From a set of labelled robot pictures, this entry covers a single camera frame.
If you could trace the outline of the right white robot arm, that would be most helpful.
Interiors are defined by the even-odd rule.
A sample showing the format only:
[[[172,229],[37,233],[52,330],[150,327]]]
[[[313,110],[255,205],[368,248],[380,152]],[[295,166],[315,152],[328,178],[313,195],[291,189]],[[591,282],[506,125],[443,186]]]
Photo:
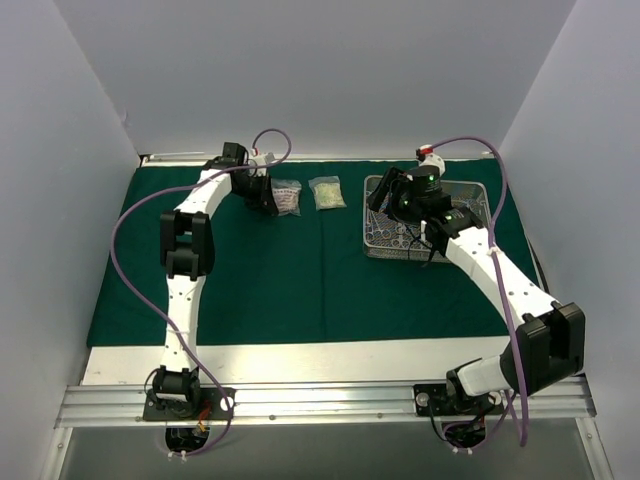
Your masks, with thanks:
[[[532,395],[583,369],[583,310],[536,286],[496,245],[480,217],[453,203],[437,167],[389,168],[367,206],[416,228],[421,241],[469,277],[507,326],[510,340],[501,354],[448,371],[443,391],[450,409],[467,412],[493,391]]]

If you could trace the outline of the clear packet with sutures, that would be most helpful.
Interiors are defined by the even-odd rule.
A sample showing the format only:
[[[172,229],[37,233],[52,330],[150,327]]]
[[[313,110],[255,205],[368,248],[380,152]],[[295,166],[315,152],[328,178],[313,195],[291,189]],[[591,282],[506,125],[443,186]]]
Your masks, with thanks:
[[[302,185],[297,180],[273,179],[271,190],[276,204],[278,215],[300,216],[300,195]]]

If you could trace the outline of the metal mesh instrument tray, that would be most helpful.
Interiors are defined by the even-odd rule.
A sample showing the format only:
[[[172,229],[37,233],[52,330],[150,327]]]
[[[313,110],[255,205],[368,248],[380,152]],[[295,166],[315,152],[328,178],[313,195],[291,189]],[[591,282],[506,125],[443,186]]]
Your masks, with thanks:
[[[430,244],[415,240],[420,230],[416,226],[405,226],[391,220],[386,215],[390,193],[387,193],[378,211],[367,204],[368,197],[378,186],[381,175],[370,175],[364,181],[364,225],[363,250],[366,256],[386,260],[411,260],[427,262],[430,256]],[[454,207],[467,207],[488,225],[490,209],[488,193],[479,182],[446,181],[442,182],[443,191],[451,196]]]

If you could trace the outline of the green surgical drape cloth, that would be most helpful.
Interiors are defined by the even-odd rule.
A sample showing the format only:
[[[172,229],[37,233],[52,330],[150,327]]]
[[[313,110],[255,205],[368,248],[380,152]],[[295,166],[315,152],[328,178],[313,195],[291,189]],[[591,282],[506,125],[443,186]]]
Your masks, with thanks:
[[[346,207],[317,210],[304,190],[301,215],[271,217],[228,196],[212,231],[216,259],[204,285],[202,345],[281,344],[500,336],[505,325],[453,265],[373,259],[363,250],[363,188],[383,162],[285,163],[277,179],[338,176]],[[127,220],[107,266],[87,343],[159,346],[167,307],[160,216],[183,199],[196,167],[143,167],[129,185]]]

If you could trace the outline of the green gauze packet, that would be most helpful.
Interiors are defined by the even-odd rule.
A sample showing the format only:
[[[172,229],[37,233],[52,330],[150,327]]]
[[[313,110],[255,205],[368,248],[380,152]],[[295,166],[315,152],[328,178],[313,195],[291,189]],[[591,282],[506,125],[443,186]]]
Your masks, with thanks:
[[[308,181],[317,210],[345,208],[338,176],[316,177]]]

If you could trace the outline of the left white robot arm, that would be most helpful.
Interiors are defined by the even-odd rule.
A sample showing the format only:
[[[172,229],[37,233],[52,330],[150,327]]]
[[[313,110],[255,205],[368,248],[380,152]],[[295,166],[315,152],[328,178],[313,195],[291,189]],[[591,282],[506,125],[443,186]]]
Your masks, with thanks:
[[[222,154],[207,161],[197,185],[174,209],[160,218],[161,265],[168,288],[164,353],[152,381],[150,401],[179,419],[194,417],[202,405],[199,366],[192,355],[197,348],[201,295],[215,262],[211,219],[230,194],[245,205],[276,215],[267,167],[274,154],[247,151],[225,143]]]

